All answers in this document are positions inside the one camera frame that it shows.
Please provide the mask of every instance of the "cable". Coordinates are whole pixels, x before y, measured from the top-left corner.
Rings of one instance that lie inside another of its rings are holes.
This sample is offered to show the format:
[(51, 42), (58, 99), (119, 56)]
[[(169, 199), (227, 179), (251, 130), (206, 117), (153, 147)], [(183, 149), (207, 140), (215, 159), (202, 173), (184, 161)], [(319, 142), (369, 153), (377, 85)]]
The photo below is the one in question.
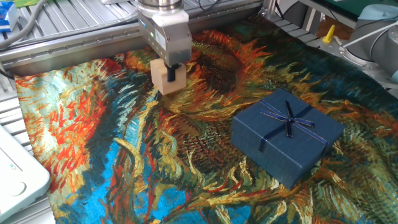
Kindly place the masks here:
[(209, 11), (211, 8), (215, 7), (221, 0), (216, 0), (216, 2), (214, 2), (210, 7), (208, 7), (207, 9), (204, 9), (203, 6), (201, 5), (200, 0), (198, 0), (199, 3), (199, 7), (202, 9), (202, 13)]
[(373, 59), (373, 48), (374, 48), (374, 45), (375, 45), (376, 42), (380, 39), (380, 37), (381, 37), (383, 34), (385, 34), (387, 31), (388, 31), (388, 29), (386, 29), (385, 31), (381, 32), (381, 33), (378, 35), (378, 37), (373, 41), (372, 47), (371, 47), (371, 49), (370, 49), (370, 51), (369, 51), (369, 55), (371, 56), (371, 59)]
[(393, 18), (379, 19), (379, 20), (376, 20), (376, 21), (372, 21), (372, 22), (370, 22), (370, 23), (363, 24), (363, 25), (359, 26), (356, 30), (359, 30), (359, 28), (362, 28), (362, 27), (367, 26), (367, 25), (370, 25), (370, 24), (374, 24), (374, 23), (377, 23), (377, 22), (380, 22), (380, 21), (388, 21), (388, 20), (391, 20), (391, 19), (398, 19), (398, 16), (395, 16), (395, 17), (393, 17)]
[(356, 40), (354, 40), (354, 41), (351, 41), (350, 43), (344, 45), (343, 48), (347, 48), (348, 46), (353, 45), (353, 44), (355, 44), (355, 43), (357, 43), (357, 42), (359, 42), (359, 41), (361, 41), (361, 40), (363, 40), (363, 39), (365, 39), (365, 38), (367, 38), (367, 37), (370, 37), (370, 36), (372, 36), (373, 34), (377, 34), (377, 33), (380, 32), (380, 31), (383, 31), (383, 30), (385, 30), (385, 29), (388, 29), (388, 28), (393, 27), (393, 26), (396, 26), (396, 25), (398, 25), (398, 21), (396, 21), (396, 22), (393, 23), (393, 24), (384, 26), (384, 27), (382, 27), (382, 28), (380, 28), (380, 29), (378, 29), (378, 30), (375, 30), (375, 31), (373, 31), (373, 32), (370, 32), (370, 33), (368, 33), (368, 34), (366, 34), (366, 35), (364, 35), (364, 36), (362, 36), (362, 37), (360, 37), (360, 38), (358, 38), (358, 39), (356, 39)]
[(276, 9), (278, 9), (278, 12), (279, 12), (279, 14), (280, 14), (280, 17), (281, 17), (282, 19), (285, 19), (284, 14), (282, 13), (282, 10), (280, 10), (278, 1), (275, 1), (275, 7), (276, 7)]
[(329, 7), (328, 7), (328, 10), (329, 10), (329, 12), (331, 13), (331, 15), (336, 19), (336, 21), (337, 21), (338, 24), (341, 26), (341, 28), (343, 28), (343, 30), (344, 30), (347, 34), (352, 34), (353, 32), (355, 32), (355, 30), (352, 31), (352, 32), (348, 32), (348, 31), (346, 30), (346, 28), (341, 24), (341, 22), (337, 19), (337, 17), (335, 16), (335, 14), (330, 10)]
[(13, 77), (13, 76), (9, 76), (5, 71), (3, 71), (3, 70), (1, 70), (1, 69), (0, 69), (0, 74), (1, 74), (1, 75), (4, 75), (6, 78), (9, 78), (9, 79), (11, 79), (11, 80), (14, 80), (14, 77)]
[(29, 44), (39, 44), (41, 42), (51, 41), (51, 40), (55, 40), (55, 39), (61, 39), (64, 37), (69, 37), (71, 35), (78, 35), (78, 34), (83, 34), (85, 32), (91, 32), (91, 31), (109, 28), (112, 26), (126, 24), (128, 22), (135, 21), (136, 19), (137, 19), (137, 16), (134, 15), (134, 12), (133, 12), (132, 14), (130, 14), (126, 17), (123, 17), (121, 19), (115, 19), (115, 20), (97, 24), (97, 25), (94, 25), (91, 27), (80, 28), (80, 29), (75, 29), (75, 30), (68, 30), (68, 31), (63, 31), (63, 32), (59, 32), (56, 34), (50, 34), (50, 35), (46, 35), (44, 37), (39, 37), (39, 38), (32, 39), (32, 40), (20, 41), (16, 44), (13, 44), (11, 47), (23, 47), (23, 46), (29, 45)]
[(35, 26), (36, 18), (39, 15), (40, 10), (42, 10), (43, 5), (47, 2), (47, 0), (40, 0), (35, 9), (32, 12), (29, 22), (18, 34), (12, 36), (2, 42), (0, 42), (0, 49), (5, 49), (6, 47), (10, 46), (12, 43), (24, 38)]

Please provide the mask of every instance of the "painted fabric mat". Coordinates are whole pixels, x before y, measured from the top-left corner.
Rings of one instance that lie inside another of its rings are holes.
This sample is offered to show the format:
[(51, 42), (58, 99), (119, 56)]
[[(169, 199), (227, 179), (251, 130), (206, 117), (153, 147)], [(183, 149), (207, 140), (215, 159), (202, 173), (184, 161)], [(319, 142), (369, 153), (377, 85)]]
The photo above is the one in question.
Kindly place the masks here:
[[(187, 87), (167, 96), (149, 49), (17, 78), (57, 223), (398, 223), (397, 99), (261, 17), (193, 39)], [(347, 127), (292, 190), (229, 141), (276, 88)]]

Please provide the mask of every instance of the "white plastic casing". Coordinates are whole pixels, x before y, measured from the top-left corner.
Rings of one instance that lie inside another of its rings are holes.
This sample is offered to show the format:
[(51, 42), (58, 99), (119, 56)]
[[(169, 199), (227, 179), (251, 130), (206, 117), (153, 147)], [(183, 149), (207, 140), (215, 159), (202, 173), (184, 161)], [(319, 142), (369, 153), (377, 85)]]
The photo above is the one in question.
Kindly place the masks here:
[(49, 187), (49, 172), (0, 125), (0, 223)]

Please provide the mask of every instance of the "ribbon bow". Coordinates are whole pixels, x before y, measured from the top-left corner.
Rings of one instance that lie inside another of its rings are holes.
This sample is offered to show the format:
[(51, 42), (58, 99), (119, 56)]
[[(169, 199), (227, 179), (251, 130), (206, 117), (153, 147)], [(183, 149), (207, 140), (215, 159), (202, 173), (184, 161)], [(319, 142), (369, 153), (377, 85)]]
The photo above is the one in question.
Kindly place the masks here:
[[(261, 100), (260, 103), (263, 104), (264, 106), (266, 106), (270, 111), (266, 111), (266, 110), (261, 110), (261, 113), (269, 116), (271, 118), (277, 119), (278, 121), (282, 121), (285, 123), (285, 128), (286, 129), (286, 136), (292, 138), (293, 137), (293, 130), (292, 130), (292, 126), (295, 126), (296, 128), (299, 128), (300, 130), (302, 130), (303, 132), (307, 133), (308, 135), (310, 135), (311, 137), (315, 138), (316, 140), (322, 142), (325, 147), (327, 146), (328, 142), (323, 139), (322, 137), (320, 137), (319, 135), (313, 133), (312, 131), (310, 131), (309, 129), (307, 129), (304, 126), (313, 128), (315, 127), (315, 123), (312, 121), (307, 121), (306, 119), (302, 119), (302, 118), (298, 118), (299, 116), (302, 116), (306, 113), (308, 113), (312, 107), (308, 106), (307, 108), (305, 108), (303, 111), (301, 111), (297, 117), (294, 116), (292, 108), (290, 107), (290, 103), (285, 100), (286, 102), (286, 108), (287, 108), (287, 114), (288, 116), (284, 115), (283, 113), (281, 113), (279, 110), (275, 109), (273, 106), (271, 106), (269, 103)], [(275, 129), (273, 132), (265, 135), (264, 137), (262, 137), (262, 143), (260, 146), (260, 151), (264, 150), (264, 145), (266, 143), (266, 141), (268, 141), (268, 139), (272, 138), (273, 136), (275, 136), (276, 134), (280, 133), (281, 131), (283, 131), (283, 126), (278, 127), (277, 129)]]

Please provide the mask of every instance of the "blue gift box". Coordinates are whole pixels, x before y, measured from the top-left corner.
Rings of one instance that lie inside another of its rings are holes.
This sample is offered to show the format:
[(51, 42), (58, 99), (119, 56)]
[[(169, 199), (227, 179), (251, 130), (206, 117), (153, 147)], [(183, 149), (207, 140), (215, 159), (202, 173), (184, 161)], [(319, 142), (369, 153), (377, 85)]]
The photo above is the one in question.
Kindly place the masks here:
[(231, 142), (291, 189), (331, 149), (344, 128), (278, 89), (233, 118)]
[(18, 17), (14, 2), (0, 2), (0, 32), (11, 32), (17, 24)]

